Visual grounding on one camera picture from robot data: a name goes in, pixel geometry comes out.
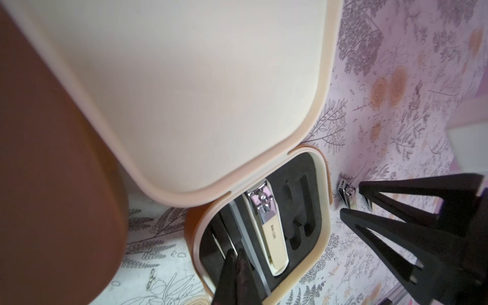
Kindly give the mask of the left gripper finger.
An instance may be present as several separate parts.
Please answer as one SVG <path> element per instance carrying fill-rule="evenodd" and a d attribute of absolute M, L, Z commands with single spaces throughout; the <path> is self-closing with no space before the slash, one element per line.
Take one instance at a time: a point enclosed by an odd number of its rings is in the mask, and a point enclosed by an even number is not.
<path fill-rule="evenodd" d="M 262 304 L 244 249 L 229 250 L 219 277 L 212 304 Z"/>

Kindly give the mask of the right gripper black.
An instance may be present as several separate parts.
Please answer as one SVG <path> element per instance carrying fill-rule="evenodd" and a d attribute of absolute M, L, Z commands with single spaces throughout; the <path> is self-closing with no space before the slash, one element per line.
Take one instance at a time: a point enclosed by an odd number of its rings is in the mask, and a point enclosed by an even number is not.
<path fill-rule="evenodd" d="M 418 304 L 487 304 L 487 190 L 477 199 L 483 180 L 454 174 L 363 181 L 366 200 L 405 222 L 347 208 L 340 218 Z M 467 227 L 464 237 L 435 230 Z"/>

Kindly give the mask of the black tray cream case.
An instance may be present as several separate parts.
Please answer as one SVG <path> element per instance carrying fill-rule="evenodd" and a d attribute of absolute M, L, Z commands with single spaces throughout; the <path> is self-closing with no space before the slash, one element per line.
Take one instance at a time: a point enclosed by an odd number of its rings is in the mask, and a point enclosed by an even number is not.
<path fill-rule="evenodd" d="M 288 263 L 275 271 L 262 248 L 260 217 L 248 194 L 266 184 L 282 226 Z M 332 200 L 327 164 L 313 146 L 300 145 L 214 201 L 189 209 L 184 236 L 207 293 L 216 291 L 230 249 L 245 250 L 257 297 L 252 304 L 277 304 L 314 267 L 330 240 Z"/>

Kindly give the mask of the cream nail clipper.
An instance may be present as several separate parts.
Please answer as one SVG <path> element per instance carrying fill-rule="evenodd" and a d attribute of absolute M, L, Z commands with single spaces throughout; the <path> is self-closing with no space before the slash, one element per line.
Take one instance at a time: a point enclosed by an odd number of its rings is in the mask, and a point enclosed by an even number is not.
<path fill-rule="evenodd" d="M 280 211 L 271 184 L 264 179 L 244 193 L 247 209 L 266 263 L 274 277 L 281 275 L 290 260 Z"/>

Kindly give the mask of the small silver nail tool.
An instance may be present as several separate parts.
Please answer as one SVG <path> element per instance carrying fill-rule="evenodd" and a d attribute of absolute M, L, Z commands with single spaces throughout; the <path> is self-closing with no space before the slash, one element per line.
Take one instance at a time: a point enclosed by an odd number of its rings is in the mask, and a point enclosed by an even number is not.
<path fill-rule="evenodd" d="M 351 185 L 346 179 L 341 179 L 338 184 L 338 194 L 344 203 L 344 206 L 348 209 L 357 208 L 357 192 L 353 185 Z"/>

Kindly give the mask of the cream case lid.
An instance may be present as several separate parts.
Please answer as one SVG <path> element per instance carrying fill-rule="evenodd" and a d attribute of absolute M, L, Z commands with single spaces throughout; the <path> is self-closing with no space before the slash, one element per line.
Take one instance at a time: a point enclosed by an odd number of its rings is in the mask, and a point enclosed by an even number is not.
<path fill-rule="evenodd" d="M 327 98 L 341 1 L 2 1 L 139 188 L 196 207 L 270 173 Z"/>

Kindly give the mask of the small nail clipper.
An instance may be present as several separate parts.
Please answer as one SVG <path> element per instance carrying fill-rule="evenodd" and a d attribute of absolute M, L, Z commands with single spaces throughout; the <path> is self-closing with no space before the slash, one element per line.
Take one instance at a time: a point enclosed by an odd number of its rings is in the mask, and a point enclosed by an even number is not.
<path fill-rule="evenodd" d="M 368 211 L 373 212 L 374 211 L 374 208 L 373 208 L 374 202 L 372 201 L 371 192 L 361 192 L 360 194 L 362 195 L 363 201 L 366 204 Z"/>

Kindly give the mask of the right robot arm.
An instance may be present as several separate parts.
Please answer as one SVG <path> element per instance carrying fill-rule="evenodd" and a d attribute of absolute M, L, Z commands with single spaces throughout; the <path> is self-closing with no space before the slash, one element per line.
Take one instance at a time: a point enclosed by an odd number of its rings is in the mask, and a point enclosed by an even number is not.
<path fill-rule="evenodd" d="M 460 173 L 363 181 L 360 194 L 392 219 L 343 208 L 341 220 L 419 304 L 487 303 L 487 97 L 447 124 Z"/>

